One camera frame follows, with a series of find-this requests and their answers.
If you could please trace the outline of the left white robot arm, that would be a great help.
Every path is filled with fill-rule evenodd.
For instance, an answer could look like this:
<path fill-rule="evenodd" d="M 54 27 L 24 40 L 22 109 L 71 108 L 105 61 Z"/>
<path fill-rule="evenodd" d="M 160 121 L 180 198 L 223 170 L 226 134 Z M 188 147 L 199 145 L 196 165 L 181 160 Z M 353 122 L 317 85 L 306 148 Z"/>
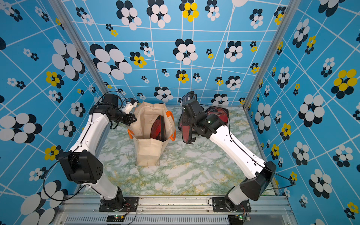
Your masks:
<path fill-rule="evenodd" d="M 60 164 L 69 181 L 92 188 L 100 195 L 103 206 L 115 211 L 125 206 L 122 190 L 113 185 L 104 174 L 102 162 L 96 157 L 105 142 L 111 123 L 129 126 L 137 119 L 131 110 L 137 106 L 133 98 L 119 107 L 120 97 L 106 93 L 100 103 L 89 112 L 87 124 L 79 139 L 70 150 L 59 157 Z"/>

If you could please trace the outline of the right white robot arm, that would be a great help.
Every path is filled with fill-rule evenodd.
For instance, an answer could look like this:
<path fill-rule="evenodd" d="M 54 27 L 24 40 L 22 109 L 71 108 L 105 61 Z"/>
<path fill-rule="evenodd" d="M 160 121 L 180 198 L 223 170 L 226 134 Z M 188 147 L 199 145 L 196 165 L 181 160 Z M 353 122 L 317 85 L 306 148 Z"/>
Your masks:
<path fill-rule="evenodd" d="M 217 115 L 207 115 L 196 99 L 187 101 L 182 108 L 182 133 L 185 134 L 185 127 L 189 126 L 189 135 L 195 130 L 197 134 L 215 143 L 246 176 L 245 180 L 225 195 L 227 209 L 235 212 L 243 201 L 257 201 L 275 175 L 275 164 L 271 161 L 265 162 L 251 152 Z"/>

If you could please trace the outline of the beige canvas bag orange handles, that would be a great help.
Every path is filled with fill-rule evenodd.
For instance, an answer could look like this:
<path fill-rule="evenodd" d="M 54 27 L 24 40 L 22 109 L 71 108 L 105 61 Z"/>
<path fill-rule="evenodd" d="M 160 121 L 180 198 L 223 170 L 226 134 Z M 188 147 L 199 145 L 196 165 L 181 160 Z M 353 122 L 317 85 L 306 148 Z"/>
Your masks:
<path fill-rule="evenodd" d="M 136 121 L 127 126 L 134 141 L 138 166 L 159 166 L 170 140 L 176 139 L 173 113 L 163 104 L 143 102 L 134 111 Z"/>

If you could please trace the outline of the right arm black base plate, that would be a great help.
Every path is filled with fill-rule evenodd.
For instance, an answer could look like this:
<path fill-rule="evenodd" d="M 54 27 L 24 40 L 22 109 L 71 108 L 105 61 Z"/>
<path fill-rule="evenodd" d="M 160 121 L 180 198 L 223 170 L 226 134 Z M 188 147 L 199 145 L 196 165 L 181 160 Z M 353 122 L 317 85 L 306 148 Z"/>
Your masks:
<path fill-rule="evenodd" d="M 249 200 L 245 200 L 236 205 L 225 197 L 212 197 L 208 200 L 208 205 L 213 208 L 214 212 L 222 213 L 249 213 L 252 212 Z"/>

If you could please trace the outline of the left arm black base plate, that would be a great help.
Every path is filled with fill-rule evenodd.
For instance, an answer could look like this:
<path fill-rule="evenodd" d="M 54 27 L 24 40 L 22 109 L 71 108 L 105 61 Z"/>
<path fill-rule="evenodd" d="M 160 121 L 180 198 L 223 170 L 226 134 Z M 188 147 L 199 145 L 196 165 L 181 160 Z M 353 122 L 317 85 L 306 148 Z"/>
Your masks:
<path fill-rule="evenodd" d="M 139 197 L 123 197 L 119 200 L 100 200 L 99 212 L 135 212 Z"/>

